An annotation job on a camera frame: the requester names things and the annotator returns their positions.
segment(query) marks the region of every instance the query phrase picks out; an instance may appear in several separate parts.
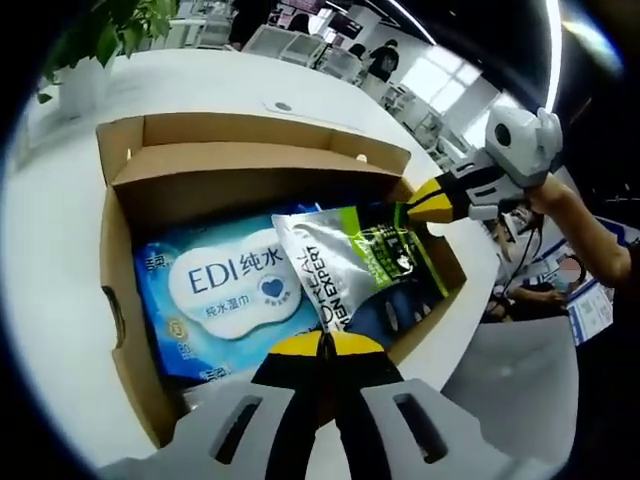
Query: white plant pot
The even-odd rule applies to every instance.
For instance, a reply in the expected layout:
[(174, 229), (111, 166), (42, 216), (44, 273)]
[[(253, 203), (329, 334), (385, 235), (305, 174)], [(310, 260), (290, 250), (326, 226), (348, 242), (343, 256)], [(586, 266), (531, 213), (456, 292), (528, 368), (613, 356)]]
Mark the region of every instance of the white plant pot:
[(83, 58), (75, 68), (63, 68), (60, 78), (60, 110), (65, 118), (85, 115), (103, 102), (115, 55), (105, 68), (95, 58)]

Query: heart logo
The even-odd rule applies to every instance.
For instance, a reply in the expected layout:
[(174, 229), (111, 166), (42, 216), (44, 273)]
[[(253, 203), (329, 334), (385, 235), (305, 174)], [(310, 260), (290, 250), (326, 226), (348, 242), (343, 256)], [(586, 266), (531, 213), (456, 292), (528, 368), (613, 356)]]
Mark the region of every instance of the heart logo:
[(282, 293), (284, 284), (282, 283), (282, 280), (278, 280), (277, 278), (275, 278), (270, 282), (264, 282), (260, 288), (265, 295), (273, 298), (278, 298)]

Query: cardboard box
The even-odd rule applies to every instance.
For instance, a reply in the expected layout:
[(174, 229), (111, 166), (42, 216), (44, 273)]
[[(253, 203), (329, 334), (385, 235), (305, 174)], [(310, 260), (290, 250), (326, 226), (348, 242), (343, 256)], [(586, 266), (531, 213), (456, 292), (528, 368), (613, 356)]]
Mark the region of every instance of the cardboard box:
[[(286, 201), (407, 200), (409, 152), (370, 138), (267, 117), (174, 113), (97, 128), (107, 184), (101, 282), (117, 328), (113, 358), (142, 426), (157, 446), (184, 407), (163, 385), (136, 289), (132, 245), (202, 216), (252, 212)], [(356, 160), (364, 154), (367, 163)], [(450, 297), (395, 345), (399, 362), (442, 318), (465, 281), (444, 238), (424, 246)]]

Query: person's hand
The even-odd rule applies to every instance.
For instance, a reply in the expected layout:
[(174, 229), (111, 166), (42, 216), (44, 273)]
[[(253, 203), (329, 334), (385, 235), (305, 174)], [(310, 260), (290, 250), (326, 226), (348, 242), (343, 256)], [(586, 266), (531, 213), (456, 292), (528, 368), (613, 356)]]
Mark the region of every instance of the person's hand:
[(538, 213), (549, 215), (559, 200), (571, 194), (571, 189), (553, 176), (547, 175), (545, 182), (539, 187), (525, 190), (525, 195), (531, 202), (531, 207)]
[(544, 294), (544, 303), (549, 303), (552, 305), (566, 305), (567, 304), (567, 296), (559, 292), (558, 290), (551, 290), (550, 292), (546, 292)]

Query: potted plant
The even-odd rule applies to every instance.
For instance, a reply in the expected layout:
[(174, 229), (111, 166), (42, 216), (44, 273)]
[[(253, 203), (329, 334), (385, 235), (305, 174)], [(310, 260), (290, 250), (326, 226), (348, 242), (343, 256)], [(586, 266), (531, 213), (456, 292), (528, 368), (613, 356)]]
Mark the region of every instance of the potted plant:
[[(67, 118), (97, 107), (105, 97), (114, 58), (130, 57), (145, 39), (169, 33), (175, 0), (102, 0), (79, 18), (51, 50), (44, 77), (59, 85)], [(40, 103), (51, 96), (38, 93)]]

